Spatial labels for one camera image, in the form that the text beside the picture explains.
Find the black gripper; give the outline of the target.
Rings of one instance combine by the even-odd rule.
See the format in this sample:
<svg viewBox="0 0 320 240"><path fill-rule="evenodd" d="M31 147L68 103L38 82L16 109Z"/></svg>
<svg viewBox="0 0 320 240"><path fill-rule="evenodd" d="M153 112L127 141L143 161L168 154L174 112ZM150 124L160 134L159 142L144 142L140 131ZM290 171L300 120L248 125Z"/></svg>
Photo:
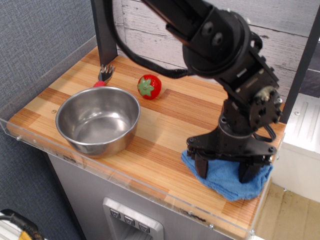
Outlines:
<svg viewBox="0 0 320 240"><path fill-rule="evenodd" d="M207 178L209 161L225 160L240 162L239 181L250 182L263 165L270 164L276 147L253 137L248 117L235 103L223 102L217 127L206 134L187 139L187 155L194 160L197 174Z"/></svg>

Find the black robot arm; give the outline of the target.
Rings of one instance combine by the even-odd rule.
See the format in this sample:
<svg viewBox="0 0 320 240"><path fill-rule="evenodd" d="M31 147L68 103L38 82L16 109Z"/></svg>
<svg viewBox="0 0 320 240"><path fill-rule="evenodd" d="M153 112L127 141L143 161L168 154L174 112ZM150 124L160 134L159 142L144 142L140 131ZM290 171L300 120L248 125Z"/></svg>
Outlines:
<svg viewBox="0 0 320 240"><path fill-rule="evenodd" d="M261 38L239 14L202 0L147 0L145 4L182 43L186 69L165 69L130 50L116 31L113 3L105 0L105 19L115 42L133 62L163 76L197 75L223 86L228 98L218 126L210 133L190 137L187 155L202 178L207 177L210 161L224 160L238 162L239 181L249 182L276 153L271 146L276 138L271 124L282 116L279 80L259 55Z"/></svg>

